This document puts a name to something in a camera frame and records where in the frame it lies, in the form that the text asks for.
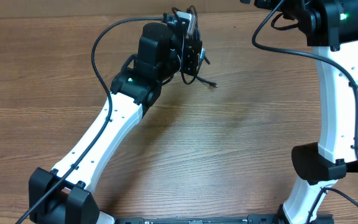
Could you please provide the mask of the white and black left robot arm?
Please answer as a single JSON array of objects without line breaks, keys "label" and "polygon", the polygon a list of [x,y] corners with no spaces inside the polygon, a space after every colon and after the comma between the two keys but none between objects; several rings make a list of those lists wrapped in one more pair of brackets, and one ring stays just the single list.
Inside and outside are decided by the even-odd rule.
[{"label": "white and black left robot arm", "polygon": [[104,168],[162,87],[177,73],[197,79],[204,61],[196,22],[145,18],[137,53],[104,87],[107,99],[100,114],[51,170],[37,168],[31,175],[25,217],[33,223],[116,223],[93,197]]}]

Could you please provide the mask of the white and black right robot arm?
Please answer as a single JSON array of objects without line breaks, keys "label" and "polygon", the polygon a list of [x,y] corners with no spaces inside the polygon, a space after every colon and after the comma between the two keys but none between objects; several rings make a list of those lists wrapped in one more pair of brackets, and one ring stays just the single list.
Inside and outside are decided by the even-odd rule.
[{"label": "white and black right robot arm", "polygon": [[255,0],[254,6],[268,10],[265,24],[284,18],[304,33],[312,51],[287,54],[315,61],[321,99],[320,139],[292,149],[297,178],[269,222],[332,223],[319,206],[338,180],[358,173],[358,0]]}]

